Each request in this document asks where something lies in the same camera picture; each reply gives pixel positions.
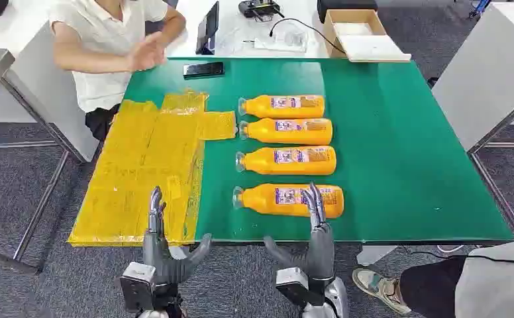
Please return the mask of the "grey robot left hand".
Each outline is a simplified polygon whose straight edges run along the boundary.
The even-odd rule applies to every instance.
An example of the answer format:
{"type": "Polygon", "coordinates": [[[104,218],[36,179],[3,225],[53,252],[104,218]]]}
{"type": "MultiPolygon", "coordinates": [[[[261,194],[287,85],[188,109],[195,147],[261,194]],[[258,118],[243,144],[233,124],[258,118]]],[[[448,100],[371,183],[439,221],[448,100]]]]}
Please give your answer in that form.
{"type": "Polygon", "coordinates": [[[148,210],[148,228],[143,238],[144,263],[155,267],[157,284],[180,284],[186,281],[208,255],[212,235],[206,233],[198,247],[185,258],[175,259],[169,251],[168,241],[164,236],[163,212],[166,204],[162,203],[162,191],[157,185],[150,194],[148,210]]]}

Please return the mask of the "seated person's left hand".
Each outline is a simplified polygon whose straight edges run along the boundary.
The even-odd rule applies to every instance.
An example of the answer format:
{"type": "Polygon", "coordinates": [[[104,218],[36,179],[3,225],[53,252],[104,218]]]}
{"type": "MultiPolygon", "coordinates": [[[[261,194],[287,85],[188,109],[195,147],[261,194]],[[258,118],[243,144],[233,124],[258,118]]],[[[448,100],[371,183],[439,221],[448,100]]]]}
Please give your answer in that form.
{"type": "Polygon", "coordinates": [[[169,44],[169,41],[167,39],[167,36],[162,31],[158,31],[146,36],[144,39],[144,43],[146,45],[153,45],[165,48],[169,44]]]}

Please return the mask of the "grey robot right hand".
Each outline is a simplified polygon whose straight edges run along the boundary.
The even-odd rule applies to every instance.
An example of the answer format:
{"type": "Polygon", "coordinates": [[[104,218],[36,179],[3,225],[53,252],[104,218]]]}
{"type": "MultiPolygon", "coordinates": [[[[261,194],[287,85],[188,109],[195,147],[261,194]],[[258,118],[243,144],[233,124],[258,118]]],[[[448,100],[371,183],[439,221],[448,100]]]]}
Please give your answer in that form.
{"type": "Polygon", "coordinates": [[[327,222],[321,192],[315,183],[303,191],[305,203],[310,214],[311,232],[307,250],[303,254],[291,254],[280,248],[275,240],[263,238],[266,250],[280,264],[298,267],[308,278],[327,281],[334,277],[334,240],[330,224],[327,222]]]}

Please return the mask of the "seated person's right hand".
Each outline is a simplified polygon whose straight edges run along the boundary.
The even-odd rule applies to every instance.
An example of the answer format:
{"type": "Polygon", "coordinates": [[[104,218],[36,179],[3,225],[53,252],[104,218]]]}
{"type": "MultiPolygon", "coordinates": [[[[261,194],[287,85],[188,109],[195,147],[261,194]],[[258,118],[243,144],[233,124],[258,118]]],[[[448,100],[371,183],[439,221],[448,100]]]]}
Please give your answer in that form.
{"type": "Polygon", "coordinates": [[[130,72],[150,70],[166,61],[164,48],[159,44],[139,44],[127,55],[130,72]]]}

